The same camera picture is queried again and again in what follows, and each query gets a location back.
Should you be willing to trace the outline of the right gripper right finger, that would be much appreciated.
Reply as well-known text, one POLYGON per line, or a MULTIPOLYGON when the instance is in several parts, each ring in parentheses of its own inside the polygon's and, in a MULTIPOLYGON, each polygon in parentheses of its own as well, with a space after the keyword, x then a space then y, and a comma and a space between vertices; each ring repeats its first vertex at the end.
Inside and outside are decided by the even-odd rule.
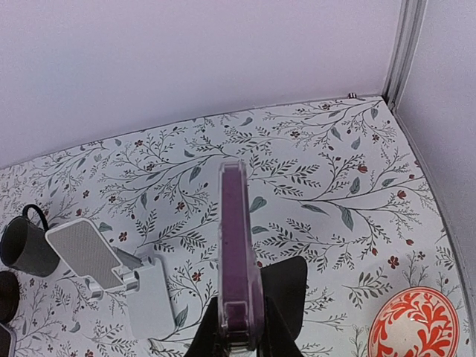
POLYGON ((265 325, 258 356, 302 355, 295 341, 303 326, 307 274, 302 257, 291 257, 261 269, 265 325))

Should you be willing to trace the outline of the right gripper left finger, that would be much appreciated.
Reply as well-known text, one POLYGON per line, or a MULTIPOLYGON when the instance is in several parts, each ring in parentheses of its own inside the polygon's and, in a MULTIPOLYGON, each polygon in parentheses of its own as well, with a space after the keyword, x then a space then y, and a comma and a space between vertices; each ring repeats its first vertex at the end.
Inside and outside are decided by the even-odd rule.
POLYGON ((219 334, 218 298, 213 297, 184 357, 223 356, 219 334))

